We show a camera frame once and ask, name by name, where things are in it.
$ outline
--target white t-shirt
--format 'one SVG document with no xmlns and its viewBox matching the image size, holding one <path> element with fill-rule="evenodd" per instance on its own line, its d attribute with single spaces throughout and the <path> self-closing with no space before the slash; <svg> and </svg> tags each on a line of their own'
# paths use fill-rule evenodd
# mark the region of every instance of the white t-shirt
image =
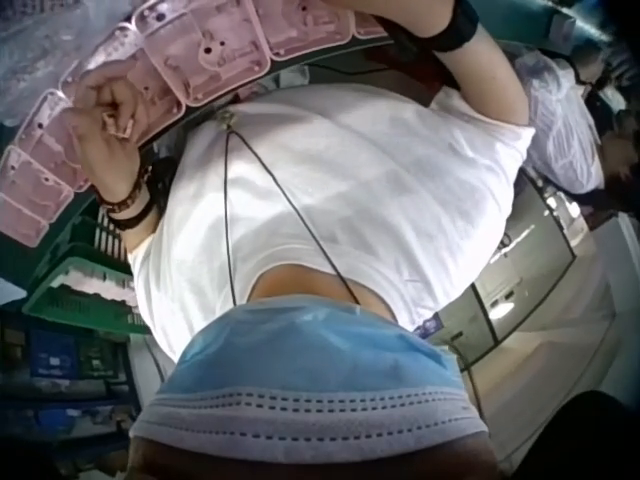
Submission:
<svg viewBox="0 0 640 480">
<path fill-rule="evenodd" d="M 516 60 L 514 68 L 536 129 L 527 165 L 571 193 L 604 188 L 600 138 L 582 98 L 585 87 L 576 84 L 571 66 L 536 50 Z"/>
<path fill-rule="evenodd" d="M 533 129 L 442 91 L 432 108 L 362 85 L 280 90 L 231 108 L 341 273 L 414 329 L 456 299 L 494 253 Z M 130 256 L 139 308 L 177 360 L 232 308 L 224 133 L 191 134 L 167 211 Z M 335 273 L 260 163 L 232 138 L 229 230 L 238 301 L 283 264 Z"/>
</svg>

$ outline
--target bracelet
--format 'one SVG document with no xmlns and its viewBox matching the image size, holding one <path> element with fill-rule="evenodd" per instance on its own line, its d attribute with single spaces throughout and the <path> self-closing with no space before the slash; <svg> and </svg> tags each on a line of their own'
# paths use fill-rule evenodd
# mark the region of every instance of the bracelet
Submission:
<svg viewBox="0 0 640 480">
<path fill-rule="evenodd" d="M 119 202 L 108 202 L 107 200 L 102 198 L 102 196 L 100 195 L 100 192 L 94 189 L 96 197 L 98 199 L 98 203 L 102 208 L 104 208 L 107 214 L 109 213 L 117 214 L 117 213 L 122 213 L 125 210 L 128 210 L 133 206 L 134 203 L 136 203 L 136 201 L 140 197 L 140 193 L 146 186 L 147 180 L 149 179 L 150 175 L 151 175 L 151 165 L 143 166 L 141 162 L 140 169 L 138 170 L 138 175 L 136 177 L 136 181 L 134 182 L 133 187 L 129 192 L 129 195 L 127 195 L 127 197 L 124 200 L 121 200 Z"/>
<path fill-rule="evenodd" d="M 120 230 L 121 232 L 126 232 L 127 230 L 133 230 L 134 228 L 138 227 L 142 222 L 144 222 L 155 206 L 156 204 L 153 201 L 153 198 L 149 197 L 149 201 L 142 208 L 142 210 L 140 210 L 140 212 L 137 215 L 131 218 L 126 218 L 124 220 L 121 220 L 121 219 L 111 217 L 111 215 L 109 215 L 108 213 L 107 213 L 107 217 L 109 218 L 109 221 L 111 222 L 111 224 L 114 227 L 116 227 L 116 229 Z"/>
</svg>

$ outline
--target mask stitching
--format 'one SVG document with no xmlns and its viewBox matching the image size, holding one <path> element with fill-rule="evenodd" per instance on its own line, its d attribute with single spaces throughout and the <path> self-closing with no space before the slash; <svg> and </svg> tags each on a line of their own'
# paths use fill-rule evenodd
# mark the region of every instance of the mask stitching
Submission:
<svg viewBox="0 0 640 480">
<path fill-rule="evenodd" d="M 347 412 L 375 412 L 378 410 L 393 410 L 396 408 L 406 408 L 412 407 L 415 405 L 424 405 L 427 403 L 437 403 L 437 402 L 448 402 L 450 398 L 432 398 L 426 400 L 415 400 L 406 403 L 398 403 L 398 404 L 388 404 L 381 405 L 375 407 L 356 407 L 356 408 L 291 408 L 291 407 L 276 407 L 274 405 L 263 405 L 260 403 L 252 403 L 252 402 L 233 402 L 233 403 L 224 403 L 221 405 L 202 405 L 202 406 L 184 406 L 184 405 L 174 405 L 174 408 L 179 408 L 180 410 L 218 410 L 222 408 L 230 408 L 230 407 L 251 407 L 261 410 L 271 410 L 271 411 L 280 411 L 280 412 L 292 412 L 292 413 L 347 413 Z M 164 405 L 165 407 L 171 408 L 172 405 Z"/>
<path fill-rule="evenodd" d="M 272 402 L 293 402 L 293 403 L 319 403 L 319 404 L 323 404 L 323 403 L 327 403 L 327 404 L 333 404 L 333 403 L 338 403 L 338 404 L 347 404 L 347 403 L 364 403 L 364 402 L 387 402 L 390 400 L 404 400 L 404 399 L 408 399 L 408 398 L 415 398 L 415 397 L 426 397 L 426 396 L 434 396 L 434 395 L 452 395 L 451 399 L 456 398 L 455 396 L 458 395 L 454 392 L 446 392 L 446 391 L 430 391 L 430 392 L 417 392 L 417 393 L 407 393 L 407 394 L 398 394 L 398 395 L 388 395 L 388 396 L 381 396 L 381 397 L 366 397 L 366 398 L 358 398 L 358 399 L 321 399 L 321 398 L 317 398 L 317 399 L 309 399 L 309 398 L 294 398 L 291 396 L 288 397 L 284 397 L 284 396 L 278 396 L 278 395 L 266 395 L 266 394 L 262 394 L 262 393 L 245 393 L 245 392 L 235 392 L 235 393 L 225 393 L 222 395 L 215 395 L 212 397 L 209 396 L 202 396 L 202 397 L 197 397 L 196 399 L 193 400 L 184 400 L 184 401 L 216 401 L 216 400 L 226 400 L 226 399 L 231 399 L 231 398 L 243 398 L 243 397 L 247 397 L 247 398 L 258 398 L 260 400 L 269 400 Z M 160 396 L 159 398 L 156 398 L 156 402 L 162 402 L 163 398 L 162 396 Z"/>
<path fill-rule="evenodd" d="M 148 425 L 154 425 L 160 428 L 168 428 L 170 430 L 177 430 L 180 432 L 186 433 L 195 433 L 198 435 L 213 435 L 220 437 L 241 437 L 241 438 L 251 438 L 254 440 L 269 440 L 269 441 L 279 441 L 279 442 L 351 442 L 351 441 L 360 441 L 360 440 L 371 440 L 375 438 L 383 438 L 383 437 L 392 437 L 392 436 L 400 436 L 400 435 L 409 435 L 414 432 L 420 432 L 423 430 L 431 430 L 436 427 L 441 427 L 445 425 L 449 425 L 452 423 L 461 422 L 464 420 L 477 420 L 475 416 L 464 416 L 464 417 L 454 417 L 448 420 L 428 423 L 425 425 L 416 425 L 415 427 L 401 428 L 398 430 L 386 431 L 386 432 L 377 432 L 377 433 L 363 433 L 360 435 L 353 435 L 347 437 L 288 437 L 281 435 L 263 435 L 261 433 L 247 433 L 247 432 L 230 432 L 230 431 L 218 431 L 218 430 L 196 430 L 184 427 L 176 427 L 173 425 L 164 425 L 158 422 L 153 422 L 149 420 L 138 420 L 140 423 L 146 423 Z"/>
</svg>

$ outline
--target beaded bracelet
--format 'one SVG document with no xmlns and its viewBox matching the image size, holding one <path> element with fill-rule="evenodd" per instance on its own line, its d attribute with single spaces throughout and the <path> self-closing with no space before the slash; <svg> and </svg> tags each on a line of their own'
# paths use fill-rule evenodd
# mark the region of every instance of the beaded bracelet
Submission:
<svg viewBox="0 0 640 480">
<path fill-rule="evenodd" d="M 138 198 L 140 198 L 140 194 L 142 193 L 144 187 L 147 185 L 147 180 L 149 179 L 150 175 L 151 165 L 143 166 L 141 163 L 140 170 L 138 170 L 138 176 L 136 177 L 136 181 L 133 184 L 133 188 L 124 200 L 121 200 L 119 202 L 108 202 L 107 200 L 102 198 L 100 192 L 96 190 L 95 194 L 98 198 L 98 203 L 102 206 L 107 214 L 118 214 L 124 212 L 125 210 L 128 210 L 136 203 Z"/>
</svg>

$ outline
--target green basket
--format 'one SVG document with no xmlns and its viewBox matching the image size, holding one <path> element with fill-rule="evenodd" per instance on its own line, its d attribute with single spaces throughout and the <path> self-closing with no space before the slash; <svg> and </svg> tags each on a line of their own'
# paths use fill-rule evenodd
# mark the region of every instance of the green basket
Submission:
<svg viewBox="0 0 640 480">
<path fill-rule="evenodd" d="M 38 267 L 22 311 L 52 322 L 117 334 L 148 334 L 142 317 L 125 302 L 75 290 L 58 281 L 70 270 L 97 279 L 131 282 L 118 234 L 92 202 L 73 220 Z"/>
</svg>

